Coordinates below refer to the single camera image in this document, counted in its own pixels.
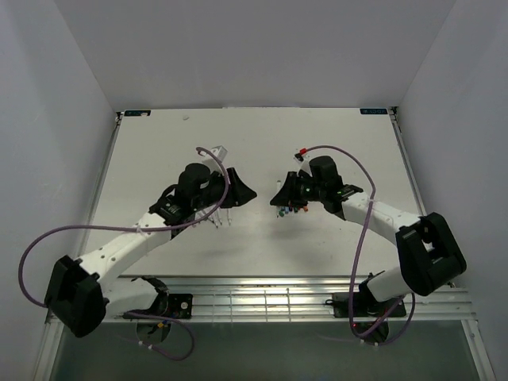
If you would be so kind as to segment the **black capped marker pen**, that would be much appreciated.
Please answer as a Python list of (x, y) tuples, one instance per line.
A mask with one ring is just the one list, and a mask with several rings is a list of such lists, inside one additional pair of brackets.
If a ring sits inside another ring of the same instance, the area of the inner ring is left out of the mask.
[(214, 217), (208, 217), (208, 221), (211, 222), (216, 229), (218, 229), (219, 226)]

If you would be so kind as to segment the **green pen edge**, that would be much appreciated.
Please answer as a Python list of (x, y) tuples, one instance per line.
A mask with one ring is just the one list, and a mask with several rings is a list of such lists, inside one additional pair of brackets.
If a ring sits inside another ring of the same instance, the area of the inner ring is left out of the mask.
[[(276, 181), (276, 194), (274, 196), (277, 200), (279, 199), (278, 194), (281, 190), (281, 187), (282, 187), (281, 180), (278, 179)], [(276, 218), (280, 217), (280, 206), (278, 204), (275, 206), (275, 215), (276, 215)]]

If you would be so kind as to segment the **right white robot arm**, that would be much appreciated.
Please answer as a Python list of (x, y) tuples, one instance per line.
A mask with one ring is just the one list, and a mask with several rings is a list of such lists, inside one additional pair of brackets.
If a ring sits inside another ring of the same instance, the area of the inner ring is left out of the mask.
[(321, 203), (328, 213), (344, 221), (366, 225), (397, 249), (397, 267), (369, 275), (347, 298), (353, 312), (376, 315), (397, 297), (427, 296), (467, 269), (442, 215), (412, 214), (372, 200), (362, 188), (343, 181), (329, 156), (302, 160), (299, 171), (287, 173), (270, 204), (296, 210), (311, 202)]

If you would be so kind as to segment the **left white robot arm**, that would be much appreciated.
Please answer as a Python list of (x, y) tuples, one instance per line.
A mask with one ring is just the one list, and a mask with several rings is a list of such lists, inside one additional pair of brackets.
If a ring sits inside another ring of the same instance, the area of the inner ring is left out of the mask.
[(221, 173), (205, 164), (187, 165), (178, 182), (166, 188), (132, 228), (75, 260), (57, 260), (46, 306), (76, 337), (85, 337), (106, 316), (107, 286), (126, 269), (201, 220), (202, 211), (243, 206), (256, 196), (232, 167)]

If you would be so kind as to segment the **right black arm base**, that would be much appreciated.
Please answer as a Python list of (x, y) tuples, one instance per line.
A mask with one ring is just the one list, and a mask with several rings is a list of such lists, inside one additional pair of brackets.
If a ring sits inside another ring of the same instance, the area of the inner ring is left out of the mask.
[[(353, 298), (353, 316), (355, 318), (380, 318), (394, 304), (396, 307), (389, 315), (390, 318), (403, 318), (407, 315), (404, 301), (398, 302), (397, 298), (391, 298), (385, 302), (365, 302), (359, 296), (359, 292), (354, 293)], [(333, 293), (330, 298), (325, 301), (326, 306), (333, 308), (333, 316), (335, 318), (348, 317), (348, 293)]]

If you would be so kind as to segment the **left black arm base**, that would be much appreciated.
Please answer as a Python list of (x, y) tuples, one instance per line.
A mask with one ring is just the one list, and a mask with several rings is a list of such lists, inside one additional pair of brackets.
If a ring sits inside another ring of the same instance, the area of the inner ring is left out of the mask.
[(123, 313), (123, 318), (132, 318), (134, 314), (161, 316), (173, 319), (190, 319), (193, 306), (192, 294), (158, 294), (155, 300), (145, 309), (131, 310)]

